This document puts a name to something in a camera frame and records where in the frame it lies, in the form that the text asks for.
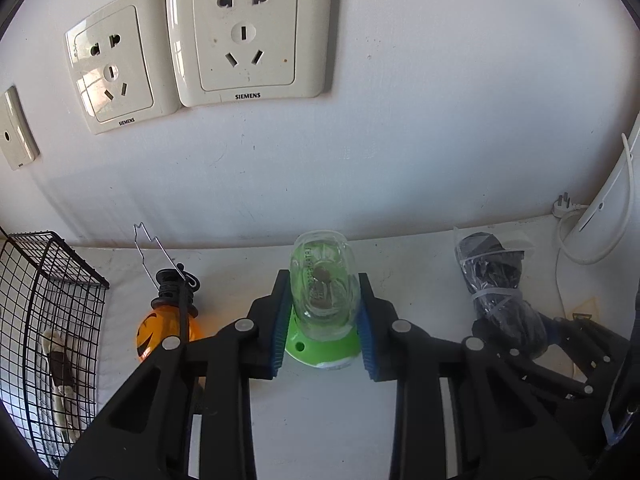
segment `metal wire hook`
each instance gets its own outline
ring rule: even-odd
[[[146,230],[146,227],[143,222],[140,222],[139,224],[133,224],[133,232],[134,232],[133,243],[135,243],[136,249],[140,253],[140,257],[142,257],[142,266],[145,268],[146,275],[149,277],[151,282],[156,286],[156,289],[160,290],[160,285],[156,283],[156,280],[154,280],[153,277],[151,276],[149,269],[146,268],[145,253],[142,252],[142,249],[140,249],[140,246],[138,245],[138,229],[142,229],[145,232],[146,238],[148,238],[148,240],[151,243],[155,242],[156,244],[158,244],[158,247],[160,247],[161,251],[164,253],[164,256],[166,256],[166,259],[171,262],[172,266],[174,266],[174,269],[178,271],[178,274],[180,274],[180,277],[184,280],[184,282],[191,283],[191,280],[188,280],[187,277],[184,275],[184,273],[178,268],[178,266],[174,264],[174,261],[171,259],[169,254],[164,250],[164,247],[162,247],[162,244],[160,243],[160,240],[158,240],[158,237],[154,236],[152,238],[151,235],[149,234],[149,231]]]

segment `siemens logo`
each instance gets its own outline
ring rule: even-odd
[[[260,97],[260,92],[257,94],[236,94],[236,99],[256,99]]]

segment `electrical outlet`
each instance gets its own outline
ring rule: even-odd
[[[318,95],[329,7],[330,0],[167,0],[180,100]]]
[[[93,133],[180,107],[164,0],[116,0],[66,34],[70,71]]]
[[[36,160],[38,147],[31,136],[14,86],[1,97],[0,135],[0,147],[12,170]]]
[[[291,84],[296,4],[297,0],[193,0],[202,89]]]

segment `clear glass jar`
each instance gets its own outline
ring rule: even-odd
[[[345,337],[360,305],[360,282],[347,238],[335,231],[300,235],[289,270],[300,330],[316,341]]]

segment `power plug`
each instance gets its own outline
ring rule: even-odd
[[[568,193],[565,193],[564,195],[558,196],[558,200],[554,202],[551,212],[556,218],[562,218],[573,211],[579,211],[587,208],[588,206],[586,205],[573,203]]]

